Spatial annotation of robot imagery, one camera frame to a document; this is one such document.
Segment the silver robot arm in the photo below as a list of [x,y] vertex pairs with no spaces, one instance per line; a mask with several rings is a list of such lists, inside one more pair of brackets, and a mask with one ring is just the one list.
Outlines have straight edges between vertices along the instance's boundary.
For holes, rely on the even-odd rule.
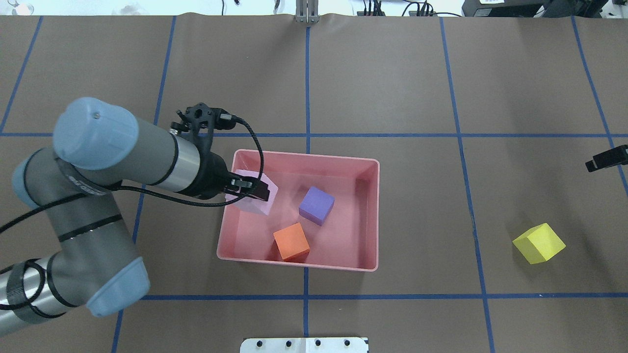
[[[113,194],[130,191],[191,206],[267,202],[264,153],[244,119],[204,103],[177,111],[164,130],[96,98],[71,102],[53,145],[14,170],[14,193],[29,212],[1,230],[45,213],[61,249],[1,272],[1,335],[58,319],[85,306],[112,315],[144,297],[150,280]],[[244,126],[260,156],[256,176],[230,172],[211,151],[215,130]]]

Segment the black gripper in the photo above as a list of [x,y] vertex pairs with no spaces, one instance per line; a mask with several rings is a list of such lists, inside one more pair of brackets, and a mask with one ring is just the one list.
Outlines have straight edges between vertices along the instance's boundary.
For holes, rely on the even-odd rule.
[[209,200],[231,187],[231,195],[237,198],[252,198],[269,201],[268,185],[253,176],[237,176],[229,172],[222,157],[209,151],[200,152],[198,173],[189,185],[189,196]]

